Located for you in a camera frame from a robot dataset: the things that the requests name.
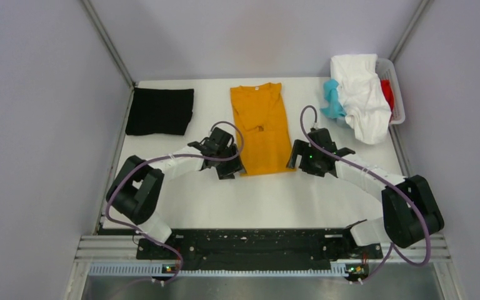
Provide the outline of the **orange t-shirt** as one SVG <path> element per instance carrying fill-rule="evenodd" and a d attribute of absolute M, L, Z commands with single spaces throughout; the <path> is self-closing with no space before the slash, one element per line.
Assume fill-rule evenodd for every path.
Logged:
<path fill-rule="evenodd" d="M 293 172 L 287 167 L 292 144 L 282 84 L 230 89 L 236 127 L 244 138 L 241 161 L 247 176 Z"/>

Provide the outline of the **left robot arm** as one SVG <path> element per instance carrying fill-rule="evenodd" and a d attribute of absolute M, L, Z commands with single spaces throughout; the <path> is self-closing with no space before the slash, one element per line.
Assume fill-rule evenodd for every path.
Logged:
<path fill-rule="evenodd" d="M 138 156 L 127 158 L 116 174 L 106 194 L 105 216 L 111 221 L 110 210 L 122 214 L 128 226 L 152 240 L 151 249 L 160 258 L 168 258 L 175 251 L 171 228 L 156 211 L 161 189 L 165 183 L 185 174 L 214 168 L 219 179 L 233 179 L 245 172 L 240 154 L 244 137 L 232 134 L 214 125 L 210 135 L 193 141 L 178 151 L 153 159 Z"/>

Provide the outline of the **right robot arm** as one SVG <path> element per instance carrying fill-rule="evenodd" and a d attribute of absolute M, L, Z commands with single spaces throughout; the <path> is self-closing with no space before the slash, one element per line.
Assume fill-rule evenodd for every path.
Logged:
<path fill-rule="evenodd" d="M 347 181 L 377 199 L 382 217 L 359 221 L 346 228 L 341 248 L 350 258 L 359 257 L 370 244 L 394 243 L 408 248 L 444 228 L 444 219 L 428 181 L 404 177 L 368 164 L 355 151 L 338 148 L 326 128 L 314 129 L 308 140 L 294 141 L 288 169 L 324 177 L 330 174 Z"/>

